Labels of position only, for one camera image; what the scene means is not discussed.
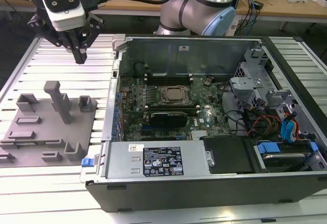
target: sticker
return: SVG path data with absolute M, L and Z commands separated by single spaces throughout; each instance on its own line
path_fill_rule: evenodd
M 184 175 L 180 147 L 143 148 L 143 160 L 146 177 Z
M 128 151 L 129 152 L 142 152 L 144 148 L 144 144 L 129 144 Z
M 179 51 L 189 51 L 190 50 L 190 47 L 189 46 L 186 46 L 186 45 L 181 45 L 178 47 L 178 50 Z

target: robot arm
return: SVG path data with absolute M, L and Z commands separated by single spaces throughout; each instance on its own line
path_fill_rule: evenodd
M 32 0 L 36 14 L 29 26 L 56 46 L 72 52 L 84 64 L 90 47 L 104 27 L 91 13 L 111 0 Z M 130 0 L 163 5 L 158 34 L 180 34 L 192 30 L 202 35 L 223 35 L 235 15 L 232 0 Z
M 84 64 L 90 47 L 101 32 L 104 21 L 90 13 L 97 0 L 32 0 L 36 14 L 29 26 L 56 46 L 72 52 L 76 63 Z
M 235 17 L 232 0 L 170 0 L 163 4 L 157 34 L 224 35 Z

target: motherboard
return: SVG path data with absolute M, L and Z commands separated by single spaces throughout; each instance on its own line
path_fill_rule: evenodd
M 206 77 L 151 79 L 121 77 L 125 141 L 199 140 L 229 135 L 218 104 L 219 84 Z

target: aluminum workbench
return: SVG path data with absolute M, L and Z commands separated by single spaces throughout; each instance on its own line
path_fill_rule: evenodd
M 72 54 L 64 48 L 35 39 L 0 92 L 0 139 L 16 114 L 15 102 L 19 95 L 33 93 L 36 98 L 48 98 L 42 91 L 45 81 L 58 80 L 61 91 L 71 98 L 90 95 L 97 99 L 88 154 L 97 152 L 101 146 L 113 63 L 111 39 L 112 35 L 98 37 L 88 49 L 84 65 L 76 65 Z M 325 65 L 303 42 L 285 37 L 272 37 L 271 40 L 322 111 L 327 113 Z M 274 73 L 283 88 L 287 88 L 278 70 Z M 261 223 L 274 220 L 327 223 L 327 190 L 291 204 L 106 213 L 81 183 L 81 169 L 80 166 L 0 169 L 1 223 Z

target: blue cable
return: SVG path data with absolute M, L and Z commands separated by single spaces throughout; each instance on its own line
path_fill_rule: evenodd
M 252 8 L 253 8 L 253 10 L 255 10 L 253 0 L 247 0 L 247 1 L 249 1 L 249 2 L 252 4 Z M 249 28 L 249 30 L 247 31 L 246 36 L 250 33 L 250 31 L 251 31 L 251 29 L 252 29 L 254 23 L 255 23 L 255 17 L 254 17 L 254 18 L 252 19 L 252 21 L 250 22 L 250 28 Z

